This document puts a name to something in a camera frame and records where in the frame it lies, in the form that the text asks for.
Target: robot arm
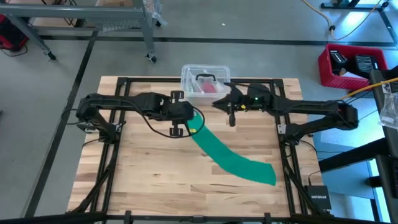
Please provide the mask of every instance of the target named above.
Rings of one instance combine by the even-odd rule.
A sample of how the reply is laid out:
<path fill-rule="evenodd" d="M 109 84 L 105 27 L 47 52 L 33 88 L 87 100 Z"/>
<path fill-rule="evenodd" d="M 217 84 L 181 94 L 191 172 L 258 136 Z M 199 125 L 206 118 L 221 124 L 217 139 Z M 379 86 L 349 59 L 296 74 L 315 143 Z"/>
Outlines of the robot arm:
<path fill-rule="evenodd" d="M 290 100 L 272 94 L 260 83 L 248 86 L 247 95 L 238 90 L 233 83 L 225 83 L 231 92 L 223 99 L 213 102 L 213 107 L 229 114 L 229 125 L 235 125 L 234 113 L 237 111 L 261 110 L 271 115 L 283 116 L 287 113 L 320 114 L 324 118 L 305 124 L 278 125 L 278 132 L 284 134 L 284 141 L 298 144 L 306 135 L 331 128 L 352 130 L 358 127 L 358 112 L 344 101 L 304 101 Z"/>
<path fill-rule="evenodd" d="M 171 96 L 158 93 L 140 93 L 136 96 L 106 96 L 97 93 L 81 99 L 76 117 L 80 121 L 91 123 L 99 131 L 99 139 L 105 143 L 114 144 L 120 138 L 120 125 L 107 122 L 100 114 L 100 110 L 135 111 L 143 117 L 156 121 L 171 121 L 171 138 L 183 136 L 183 129 L 178 128 L 193 119 L 193 106 L 187 102 L 179 102 L 183 92 L 173 91 Z"/>

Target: cardboard box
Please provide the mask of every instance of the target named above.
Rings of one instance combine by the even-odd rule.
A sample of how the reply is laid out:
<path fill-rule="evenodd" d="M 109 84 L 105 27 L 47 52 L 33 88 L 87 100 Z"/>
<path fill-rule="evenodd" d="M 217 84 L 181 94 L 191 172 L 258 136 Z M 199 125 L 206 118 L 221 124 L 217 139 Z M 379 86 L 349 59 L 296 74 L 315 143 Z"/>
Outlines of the cardboard box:
<path fill-rule="evenodd" d="M 133 7 L 132 0 L 98 0 L 96 6 Z"/>

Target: shelf caster wheel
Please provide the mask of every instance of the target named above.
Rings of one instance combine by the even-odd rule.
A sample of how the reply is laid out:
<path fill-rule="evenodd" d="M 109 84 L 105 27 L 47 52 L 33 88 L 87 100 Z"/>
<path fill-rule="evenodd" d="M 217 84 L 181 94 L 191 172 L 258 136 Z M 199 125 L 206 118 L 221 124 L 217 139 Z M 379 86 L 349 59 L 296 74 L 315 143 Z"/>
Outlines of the shelf caster wheel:
<path fill-rule="evenodd" d="M 383 4 L 381 4 L 382 9 L 385 9 L 388 6 L 388 2 L 383 2 Z"/>
<path fill-rule="evenodd" d="M 47 54 L 47 56 L 50 58 L 50 60 L 56 60 L 57 59 L 56 56 L 54 54 L 52 54 L 51 52 L 49 52 Z"/>
<path fill-rule="evenodd" d="M 146 57 L 148 58 L 148 60 L 150 60 L 151 63 L 156 63 L 156 61 L 157 61 L 157 58 L 155 55 L 150 56 L 149 54 L 147 54 Z"/>

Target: red object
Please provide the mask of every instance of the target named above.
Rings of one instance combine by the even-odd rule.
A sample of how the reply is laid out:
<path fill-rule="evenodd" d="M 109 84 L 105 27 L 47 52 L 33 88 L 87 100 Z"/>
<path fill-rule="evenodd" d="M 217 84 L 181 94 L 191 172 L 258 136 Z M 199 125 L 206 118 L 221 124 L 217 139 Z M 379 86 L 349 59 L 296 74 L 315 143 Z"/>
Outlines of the red object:
<path fill-rule="evenodd" d="M 5 15 L 0 14 L 0 49 L 20 50 L 28 38 Z"/>
<path fill-rule="evenodd" d="M 331 50 L 339 51 L 339 53 L 348 60 L 354 58 L 355 55 L 373 56 L 376 59 L 379 69 L 387 70 L 386 59 L 384 58 L 383 51 L 380 49 L 341 44 L 326 44 L 326 49 L 318 58 L 319 74 L 321 77 L 321 84 L 323 86 L 342 88 L 346 90 L 358 90 L 369 85 L 369 80 L 341 77 L 333 74 L 330 60 Z"/>
<path fill-rule="evenodd" d="M 214 88 L 213 84 L 209 83 L 209 82 L 205 82 L 203 84 L 203 91 L 205 93 L 216 93 L 216 88 Z"/>

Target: red plastic basket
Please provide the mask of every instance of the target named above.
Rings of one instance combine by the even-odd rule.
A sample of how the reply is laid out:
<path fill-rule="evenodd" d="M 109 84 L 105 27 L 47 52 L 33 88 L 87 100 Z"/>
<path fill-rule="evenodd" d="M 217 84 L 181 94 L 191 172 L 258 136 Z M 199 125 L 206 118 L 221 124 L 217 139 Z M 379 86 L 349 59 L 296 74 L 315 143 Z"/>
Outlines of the red plastic basket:
<path fill-rule="evenodd" d="M 386 70 L 387 64 L 384 58 L 383 51 L 370 47 L 356 47 L 341 44 L 326 44 L 326 49 L 318 58 L 319 73 L 321 77 L 321 84 L 327 87 L 342 88 L 347 90 L 358 90 L 369 85 L 369 80 L 360 78 L 341 77 L 333 74 L 331 68 L 330 51 L 337 50 L 341 55 L 344 55 L 348 60 L 355 57 L 355 55 L 369 55 L 376 59 L 380 70 Z"/>

